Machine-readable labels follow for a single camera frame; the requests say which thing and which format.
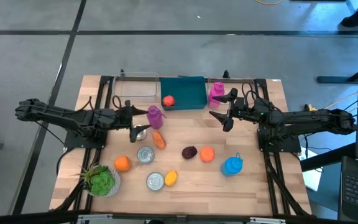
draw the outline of purple bottle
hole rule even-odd
[[[224,84],[221,82],[216,82],[211,88],[211,91],[209,93],[209,100],[208,100],[208,106],[211,109],[217,109],[221,102],[214,100],[214,96],[223,96],[224,95]]]
[[[147,119],[149,119],[149,123],[154,129],[159,129],[162,126],[162,116],[167,118],[164,114],[161,113],[160,109],[156,106],[150,106],[147,110],[149,113],[147,114]]]

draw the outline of concrete floor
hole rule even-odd
[[[71,30],[80,2],[0,0],[0,29]],[[351,3],[358,7],[358,1]],[[86,3],[79,30],[357,30],[338,26],[351,13],[344,2],[283,0],[263,6],[241,0],[94,0]],[[0,151],[0,215],[9,212],[38,128],[17,121],[14,108],[28,98],[48,100],[67,41],[67,35],[0,35],[0,141],[5,143]],[[320,85],[315,78],[357,72],[358,36],[78,35],[56,105],[74,108],[83,75],[115,75],[120,68],[205,77],[221,77],[227,69],[234,78],[279,78],[289,110],[300,110],[305,103],[322,108],[357,91],[357,85]],[[345,108],[356,98],[337,106]],[[65,137],[61,128],[50,129]],[[355,134],[319,133],[309,144],[335,149],[354,140]],[[47,211],[61,153],[62,145],[47,134],[24,213]],[[336,217],[337,190],[323,182],[338,178],[338,168],[325,167],[319,191],[309,192],[313,213],[320,217]]]

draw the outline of wooden table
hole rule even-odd
[[[99,80],[100,76],[97,75],[83,77],[76,110],[88,101],[90,95],[93,100],[96,98]],[[270,100],[282,111],[287,111],[281,81],[267,80],[267,85]],[[225,92],[232,87],[237,88],[241,94],[241,83],[226,83]],[[155,92],[155,82],[117,81],[113,88],[113,95],[148,95]],[[249,90],[248,85],[244,86],[244,90]],[[159,91],[155,97],[121,98],[122,102],[126,99],[139,109],[146,110],[150,105],[161,109]],[[226,110],[227,105],[221,105],[218,109],[221,113],[226,113]],[[132,168],[120,173],[122,184],[116,195],[93,199],[92,212],[244,216],[272,214],[264,159],[257,143],[257,124],[235,119],[233,129],[225,133],[221,124],[208,113],[208,108],[163,113],[167,116],[160,129],[167,142],[164,150],[154,146],[151,128],[147,130],[147,138],[136,143],[129,142],[127,129],[108,132],[100,164],[114,167],[114,159],[126,155],[132,160]],[[134,124],[148,124],[146,115],[136,116]],[[138,162],[137,151],[142,146],[154,149],[155,159],[151,164]],[[205,163],[197,155],[186,161],[181,151],[187,146],[195,146],[198,150],[203,146],[212,146],[216,153],[215,159]],[[73,174],[80,172],[84,151],[75,149],[62,159],[50,208],[59,206],[78,183],[78,176]],[[220,173],[221,164],[237,152],[244,159],[241,172],[232,177],[223,176]],[[290,153],[280,155],[286,186],[302,208],[311,213],[299,160]],[[151,172],[165,175],[170,170],[178,172],[174,186],[164,186],[158,192],[147,188],[146,178]],[[283,213],[280,191],[277,186],[275,189],[278,210]],[[80,208],[85,207],[85,195],[84,191]]]

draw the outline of metal can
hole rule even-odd
[[[141,147],[137,151],[137,159],[143,164],[149,164],[154,160],[154,151],[150,147]]]
[[[146,180],[150,190],[158,191],[164,186],[164,177],[159,172],[152,172]]]
[[[136,141],[141,141],[141,140],[144,140],[147,136],[147,132],[146,132],[146,129],[141,131],[139,134],[137,134],[136,136]]]

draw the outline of green plant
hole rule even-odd
[[[84,173],[79,175],[81,179],[84,179],[84,189],[93,195],[107,195],[116,183],[108,166],[93,166],[89,170],[82,169]]]

